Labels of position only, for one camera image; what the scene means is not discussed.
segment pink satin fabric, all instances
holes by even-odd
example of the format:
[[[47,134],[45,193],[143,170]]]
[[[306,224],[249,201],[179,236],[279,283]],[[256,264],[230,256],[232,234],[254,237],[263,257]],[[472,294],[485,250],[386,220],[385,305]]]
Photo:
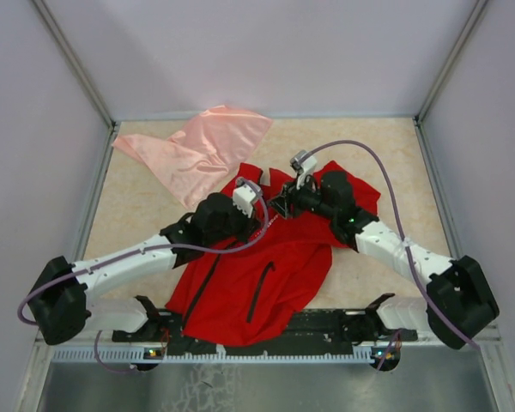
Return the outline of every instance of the pink satin fabric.
[[[146,165],[192,209],[250,157],[272,123],[255,112],[218,106],[198,114],[166,140],[123,135],[112,146]]]

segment jacket zipper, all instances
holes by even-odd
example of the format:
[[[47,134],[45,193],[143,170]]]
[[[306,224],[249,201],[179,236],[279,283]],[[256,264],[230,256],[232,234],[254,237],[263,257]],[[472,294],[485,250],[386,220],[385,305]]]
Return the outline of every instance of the jacket zipper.
[[[251,322],[254,316],[254,311],[256,309],[256,304],[258,303],[261,288],[264,285],[265,277],[267,276],[267,273],[270,270],[276,270],[275,263],[272,261],[265,266],[264,271],[261,273],[261,276],[259,277],[259,281],[257,281],[256,291],[254,292],[253,298],[251,298],[250,310],[248,311],[248,316],[246,317],[246,322],[248,324]]]
[[[233,243],[227,245],[225,249],[230,249],[232,247],[235,247],[238,244],[238,240],[235,240]],[[191,303],[189,304],[189,307],[187,308],[187,311],[185,312],[185,315],[183,316],[181,328],[185,329],[187,322],[189,321],[189,318],[191,317],[192,312],[195,310],[195,307],[197,306],[198,301],[200,300],[201,296],[204,293],[204,289],[208,286],[208,283],[212,276],[215,273],[215,268],[217,267],[217,264],[220,262],[221,254],[218,254],[215,256],[214,262],[212,263],[212,266],[209,268],[208,274],[204,278],[203,282],[201,283],[200,287],[198,288],[197,292],[193,296]]]

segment beige tabletop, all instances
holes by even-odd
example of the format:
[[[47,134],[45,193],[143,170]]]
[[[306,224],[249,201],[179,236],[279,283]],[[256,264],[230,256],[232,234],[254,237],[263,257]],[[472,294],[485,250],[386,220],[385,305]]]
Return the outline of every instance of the beige tabletop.
[[[170,136],[184,121],[122,123],[120,134]],[[376,151],[390,174],[407,236],[427,249],[447,254],[439,213],[410,118],[277,119],[249,163],[293,174],[289,160],[301,149],[337,139],[361,141]],[[338,146],[317,154],[318,166],[334,160],[381,192],[379,216],[395,228],[391,201],[373,158],[361,148]],[[230,178],[225,179],[220,189]],[[96,258],[146,240],[175,222],[185,208],[143,165],[115,150],[106,175],[86,258]],[[414,284],[373,259],[350,250],[334,250],[330,272],[308,307],[357,308],[383,293],[416,296]],[[109,296],[148,296],[162,306],[170,298],[183,268],[126,284]]]

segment red jacket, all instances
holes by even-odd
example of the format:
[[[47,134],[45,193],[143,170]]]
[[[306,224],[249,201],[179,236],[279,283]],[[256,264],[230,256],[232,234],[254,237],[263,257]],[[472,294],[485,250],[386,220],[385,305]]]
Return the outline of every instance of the red jacket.
[[[334,161],[315,173],[343,170]],[[241,164],[237,177],[259,183],[262,170]],[[379,193],[347,173],[356,202],[377,213]],[[233,194],[233,179],[223,190]],[[261,185],[265,200],[293,179],[270,169],[270,186]],[[329,221],[304,212],[282,219],[270,209],[270,226],[253,247],[227,255],[207,253],[189,264],[166,308],[184,316],[184,334],[226,346],[245,346],[278,336],[288,321],[315,296],[332,264],[331,247],[340,244]],[[218,248],[233,247],[233,239]]]

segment purple cable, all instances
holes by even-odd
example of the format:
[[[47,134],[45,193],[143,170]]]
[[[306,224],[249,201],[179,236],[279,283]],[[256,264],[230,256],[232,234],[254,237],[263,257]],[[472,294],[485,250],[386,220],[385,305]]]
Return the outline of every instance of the purple cable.
[[[43,292],[45,292],[47,289],[51,288],[52,286],[55,286],[61,282],[68,281],[69,279],[72,279],[72,278],[80,276],[80,275],[85,275],[87,273],[91,273],[94,270],[104,268],[104,267],[108,266],[109,264],[115,264],[116,262],[119,262],[126,258],[130,258],[130,257],[138,255],[140,253],[145,253],[146,251],[159,251],[162,249],[179,248],[179,249],[191,249],[193,251],[204,251],[207,253],[215,253],[218,255],[224,255],[224,254],[228,254],[228,253],[236,253],[237,251],[243,251],[244,249],[248,249],[249,247],[254,246],[259,240],[262,239],[262,237],[267,232],[267,229],[269,227],[269,220],[270,220],[269,219],[269,211],[267,210],[267,204],[265,203],[263,195],[260,194],[261,189],[259,188],[259,186],[256,185],[255,183],[251,182],[250,180],[246,180],[246,179],[243,179],[243,180],[257,193],[258,200],[264,210],[264,224],[259,232],[259,235],[251,242],[248,242],[247,244],[239,246],[239,247],[234,247],[233,249],[225,249],[225,250],[224,249],[210,249],[208,247],[202,247],[202,246],[197,246],[197,245],[176,243],[176,244],[152,245],[152,246],[145,247],[142,250],[135,249],[133,251],[128,251],[126,253],[123,253],[122,255],[118,255],[116,257],[111,257],[110,259],[107,259],[103,262],[99,262],[99,263],[95,264],[94,266],[91,266],[89,268],[89,270],[88,269],[78,270],[76,272],[72,272],[67,275],[60,276],[57,279],[54,279],[53,281],[45,283],[44,285],[40,286],[39,288],[36,288],[34,291],[32,291],[30,294],[28,294],[27,297],[25,299],[23,299],[21,304],[17,307],[17,317],[24,324],[36,325],[36,322],[26,318],[25,315],[23,314],[23,309],[25,308],[25,305],[30,300],[32,300],[36,296],[42,294]]]
[[[397,222],[397,228],[399,232],[399,236],[401,240],[405,240],[406,236],[404,236],[404,230],[403,230],[403,224],[401,223],[401,216],[398,212],[398,206],[397,206],[397,200],[395,198],[395,191],[393,190],[393,185],[391,184],[391,179],[389,179],[389,175],[387,174],[387,171],[385,170],[384,164],[382,163],[381,159],[378,157],[378,155],[369,148],[366,144],[357,142],[355,140],[336,140],[334,142],[326,143],[321,146],[318,146],[317,148],[314,148],[309,153],[304,155],[301,158],[301,162],[305,161],[312,155],[314,155],[317,152],[320,152],[321,150],[324,150],[325,148],[330,148],[332,146],[336,146],[338,144],[352,144],[354,146],[358,146],[360,148],[365,149],[378,163],[379,169],[381,170],[382,174],[384,175],[385,183],[387,184],[387,190],[389,191],[389,195],[391,197],[391,203],[393,204],[393,212],[395,214],[395,221]],[[410,272],[412,273],[412,277],[414,278],[415,285],[418,287],[418,290],[420,291],[421,295],[423,296],[423,299],[426,300],[427,304],[433,312],[439,317],[439,319],[446,325],[448,329],[450,329],[457,337],[462,339],[464,342],[466,342],[468,345],[470,345],[472,348],[476,350],[481,350],[479,348],[479,345],[477,345],[475,342],[473,342],[472,339],[469,339],[460,329],[458,329],[449,318],[445,316],[445,314],[435,305],[435,303],[431,300],[431,298],[427,295],[427,290],[424,288],[424,286],[420,282],[420,278],[418,277],[418,274],[415,270],[414,266],[414,257],[412,256],[412,251],[410,250],[409,246],[406,246],[405,248],[406,256],[409,259],[409,266],[410,266]]]
[[[112,372],[112,373],[118,373],[120,375],[131,375],[132,373],[138,373],[139,371],[135,367],[130,368],[130,369],[117,369],[116,367],[109,367],[106,363],[103,362],[103,360],[101,360],[100,352],[97,349],[97,344],[100,341],[101,333],[103,333],[103,330],[100,330],[99,332],[97,332],[97,336],[95,337],[95,341],[94,341],[94,358],[97,361],[97,363],[99,363],[107,371]]]
[[[395,341],[398,339],[398,337],[400,336],[401,334],[401,330],[397,330],[393,336],[391,337],[389,343],[387,344],[387,348],[385,348],[385,352],[384,352],[384,355],[381,357],[381,359],[379,360],[379,364],[378,364],[378,367],[376,367],[376,370],[377,371],[380,371],[381,370],[381,367],[384,365],[384,362],[385,360],[387,359],[387,355],[389,354],[390,350],[391,350],[391,346],[393,346],[393,343],[395,343]]]

